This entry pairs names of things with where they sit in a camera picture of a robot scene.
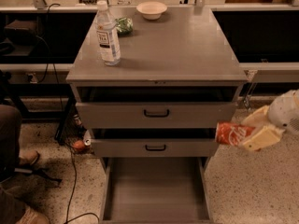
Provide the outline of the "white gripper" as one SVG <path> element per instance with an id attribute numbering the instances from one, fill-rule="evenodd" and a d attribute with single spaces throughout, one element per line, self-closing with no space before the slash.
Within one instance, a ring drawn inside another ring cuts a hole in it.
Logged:
<path id="1" fill-rule="evenodd" d="M 255 110 L 243 119 L 241 124 L 258 127 L 249 137 L 241 142 L 241 146 L 248 151 L 257 151 L 278 143 L 284 134 L 283 129 L 289 133 L 298 135 L 299 90 L 290 90 L 280 95 L 270 106 L 264 105 Z"/>

